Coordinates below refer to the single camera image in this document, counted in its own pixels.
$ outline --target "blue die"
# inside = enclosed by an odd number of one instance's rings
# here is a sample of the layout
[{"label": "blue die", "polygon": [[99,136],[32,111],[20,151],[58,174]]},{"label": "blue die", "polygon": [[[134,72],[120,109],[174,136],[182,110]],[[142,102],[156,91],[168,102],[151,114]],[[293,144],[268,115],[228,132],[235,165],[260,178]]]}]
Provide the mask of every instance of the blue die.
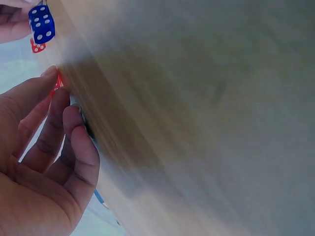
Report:
[{"label": "blue die", "polygon": [[29,22],[36,44],[47,43],[55,36],[55,23],[48,6],[39,5],[30,10]]}]

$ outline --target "red die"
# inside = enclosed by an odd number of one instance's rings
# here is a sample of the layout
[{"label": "red die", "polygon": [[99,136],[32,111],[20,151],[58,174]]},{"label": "red die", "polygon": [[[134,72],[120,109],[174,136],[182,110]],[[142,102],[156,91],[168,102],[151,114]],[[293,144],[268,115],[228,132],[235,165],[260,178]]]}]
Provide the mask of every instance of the red die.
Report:
[{"label": "red die", "polygon": [[58,90],[62,86],[63,86],[62,76],[61,76],[61,73],[58,71],[58,79],[57,79],[54,91],[52,91],[52,95],[54,95],[56,90]]},{"label": "red die", "polygon": [[34,42],[34,39],[31,38],[31,50],[33,51],[33,53],[39,53],[43,51],[45,48],[46,48],[46,44],[36,44]]}]

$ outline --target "blurred surface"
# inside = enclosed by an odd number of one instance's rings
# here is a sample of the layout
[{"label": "blurred surface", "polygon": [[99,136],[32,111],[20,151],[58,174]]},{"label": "blurred surface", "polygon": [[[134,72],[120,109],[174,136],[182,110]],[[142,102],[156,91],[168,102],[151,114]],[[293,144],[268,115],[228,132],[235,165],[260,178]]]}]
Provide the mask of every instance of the blurred surface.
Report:
[{"label": "blurred surface", "polygon": [[315,1],[54,0],[57,64],[133,236],[315,235]]}]

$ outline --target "hand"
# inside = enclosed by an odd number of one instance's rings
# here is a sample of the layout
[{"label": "hand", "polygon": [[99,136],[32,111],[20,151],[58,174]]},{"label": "hand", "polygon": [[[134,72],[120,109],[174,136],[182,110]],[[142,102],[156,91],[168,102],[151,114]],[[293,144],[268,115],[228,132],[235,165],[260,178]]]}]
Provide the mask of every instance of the hand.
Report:
[{"label": "hand", "polygon": [[26,0],[0,0],[0,43],[18,40],[31,33]]},{"label": "hand", "polygon": [[[69,106],[61,88],[49,108],[56,80],[53,66],[0,95],[1,236],[69,235],[96,187],[99,156],[78,107]],[[47,113],[37,142],[19,163]]]}]

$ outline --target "die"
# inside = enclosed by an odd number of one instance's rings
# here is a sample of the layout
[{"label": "die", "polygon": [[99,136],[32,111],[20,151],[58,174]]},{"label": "die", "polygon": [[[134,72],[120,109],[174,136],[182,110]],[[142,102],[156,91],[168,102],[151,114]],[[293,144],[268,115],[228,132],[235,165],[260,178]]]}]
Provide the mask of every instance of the die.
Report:
[{"label": "die", "polygon": [[62,87],[62,86],[63,86],[63,79],[62,79],[62,76],[61,76],[60,71],[58,71],[58,79],[57,79],[55,88],[54,88],[54,90],[52,91],[51,94],[54,95],[55,92],[56,92],[60,87]]},{"label": "die", "polygon": [[44,44],[55,36],[55,22],[48,6],[38,5],[29,11],[29,23],[36,44]]},{"label": "die", "polygon": [[34,42],[33,38],[31,38],[30,42],[31,42],[31,50],[33,51],[33,53],[40,53],[46,48],[46,44],[37,44]]}]

